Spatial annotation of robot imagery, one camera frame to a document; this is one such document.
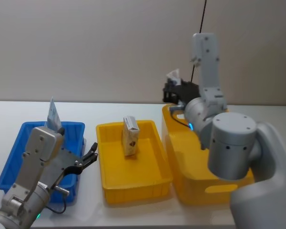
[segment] yellow plastic bin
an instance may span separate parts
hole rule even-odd
[[[209,151],[201,150],[199,139],[193,131],[170,117],[169,106],[162,109],[162,143],[174,178],[174,188],[183,203],[228,203],[231,191],[253,183],[251,171],[236,182],[223,181],[213,175],[207,167]]]
[[[153,121],[137,121],[136,154],[124,156],[123,122],[96,127],[102,188],[109,204],[166,196],[172,175]]]

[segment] blue plastic bin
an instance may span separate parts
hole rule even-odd
[[[22,124],[9,158],[0,175],[0,190],[3,190],[4,193],[8,192],[17,178],[22,165],[21,155],[25,152],[25,146],[32,129],[38,126],[44,126],[44,124],[45,122],[26,122]],[[61,122],[61,124],[65,128],[63,147],[81,157],[84,150],[83,134],[85,124],[78,122]],[[78,181],[79,176],[70,174],[60,182],[60,187],[70,191],[69,196],[66,198],[66,202],[71,203],[74,201]],[[62,203],[62,194],[54,191],[51,196],[51,203]]]

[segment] cable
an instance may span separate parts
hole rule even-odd
[[[171,117],[172,117],[172,119],[175,120],[177,123],[179,123],[179,124],[181,124],[181,125],[184,125],[184,126],[190,128],[187,124],[182,123],[182,122],[180,122],[179,120],[175,119],[175,117],[173,116],[173,113],[171,113]]]
[[[67,208],[65,197],[63,197],[62,200],[63,200],[63,210],[62,211],[56,211],[53,208],[50,208],[49,206],[46,206],[46,208],[49,209],[50,211],[56,213],[56,214],[62,214],[66,211],[66,208]]]
[[[206,0],[204,0],[204,11],[203,11],[203,13],[202,13],[202,18],[201,18],[201,23],[200,23],[200,30],[199,30],[199,33],[201,33],[201,30],[202,30],[202,24],[204,23],[205,7],[206,7]],[[192,81],[193,81],[194,69],[195,69],[195,64],[193,64],[191,83],[192,83]]]

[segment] white table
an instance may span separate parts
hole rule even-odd
[[[119,122],[126,115],[136,119],[154,120],[161,135],[163,104],[93,104],[56,103],[62,121],[79,121],[86,125],[84,138],[86,152],[96,139],[97,124]],[[49,103],[0,102],[0,174],[22,123],[43,121]],[[272,123],[286,142],[286,106],[229,106],[255,120]],[[3,191],[0,190],[0,201]],[[81,175],[78,197],[62,215],[45,209],[32,228],[91,228],[110,226],[193,226],[192,228],[234,228],[234,221],[227,205],[188,207],[182,205],[172,188],[171,198],[158,202],[108,206],[102,196],[99,163],[88,167]]]

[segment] black cable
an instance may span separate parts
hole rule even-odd
[[[179,123],[179,124],[181,124],[181,125],[184,125],[184,126],[190,128],[187,124],[184,124],[184,123],[180,122],[179,120],[175,119],[175,117],[173,116],[173,113],[171,113],[171,117],[172,117],[172,119],[175,120],[177,123]]]
[[[56,213],[56,214],[62,214],[66,211],[66,208],[67,208],[65,197],[63,197],[62,200],[63,200],[63,210],[62,211],[56,211],[53,208],[50,208],[49,206],[46,206],[46,208],[49,209],[50,211]]]
[[[201,18],[201,23],[200,23],[200,30],[199,30],[199,33],[201,33],[201,30],[202,30],[202,24],[204,23],[205,7],[206,7],[206,0],[204,0],[204,11],[203,11],[203,13],[202,13],[202,18]],[[195,69],[195,64],[193,64],[191,83],[192,83],[192,81],[193,81],[194,69]]]

